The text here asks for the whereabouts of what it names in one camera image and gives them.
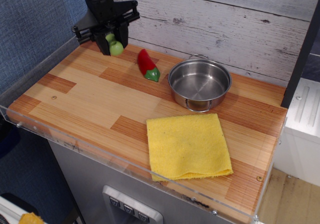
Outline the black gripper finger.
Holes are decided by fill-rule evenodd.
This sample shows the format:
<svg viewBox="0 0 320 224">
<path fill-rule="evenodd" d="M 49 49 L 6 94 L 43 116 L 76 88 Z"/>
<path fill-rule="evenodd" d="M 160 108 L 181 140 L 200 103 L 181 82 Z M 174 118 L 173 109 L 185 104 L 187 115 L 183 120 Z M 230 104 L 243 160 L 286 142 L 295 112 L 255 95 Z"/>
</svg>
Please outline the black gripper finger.
<svg viewBox="0 0 320 224">
<path fill-rule="evenodd" d="M 123 48 L 126 48 L 129 41 L 129 30 L 127 25 L 121 25 L 114 30 L 115 39 L 119 41 Z"/>
<path fill-rule="evenodd" d="M 99 47 L 100 52 L 105 56 L 110 56 L 109 43 L 106 40 L 106 34 L 103 32 L 98 32 L 93 34 L 94 41 Z"/>
</svg>

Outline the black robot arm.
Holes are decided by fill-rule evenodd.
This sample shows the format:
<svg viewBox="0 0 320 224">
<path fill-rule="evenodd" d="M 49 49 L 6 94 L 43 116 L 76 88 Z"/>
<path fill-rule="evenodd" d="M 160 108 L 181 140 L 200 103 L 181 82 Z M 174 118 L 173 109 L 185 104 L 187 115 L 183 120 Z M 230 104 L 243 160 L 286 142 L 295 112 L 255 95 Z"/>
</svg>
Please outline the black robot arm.
<svg viewBox="0 0 320 224">
<path fill-rule="evenodd" d="M 79 44 L 96 42 L 101 53 L 120 55 L 128 45 L 131 22 L 140 18 L 136 0 L 85 0 L 87 12 L 72 27 Z"/>
</svg>

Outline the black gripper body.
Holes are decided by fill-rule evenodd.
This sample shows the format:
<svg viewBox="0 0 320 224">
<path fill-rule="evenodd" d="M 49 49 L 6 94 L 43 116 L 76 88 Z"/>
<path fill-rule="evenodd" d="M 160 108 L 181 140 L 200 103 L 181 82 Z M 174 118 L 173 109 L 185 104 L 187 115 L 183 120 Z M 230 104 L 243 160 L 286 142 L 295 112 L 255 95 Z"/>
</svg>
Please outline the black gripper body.
<svg viewBox="0 0 320 224">
<path fill-rule="evenodd" d="M 87 12 L 72 27 L 80 44 L 95 41 L 94 33 L 114 33 L 122 25 L 127 25 L 140 18 L 136 0 L 85 0 Z"/>
</svg>

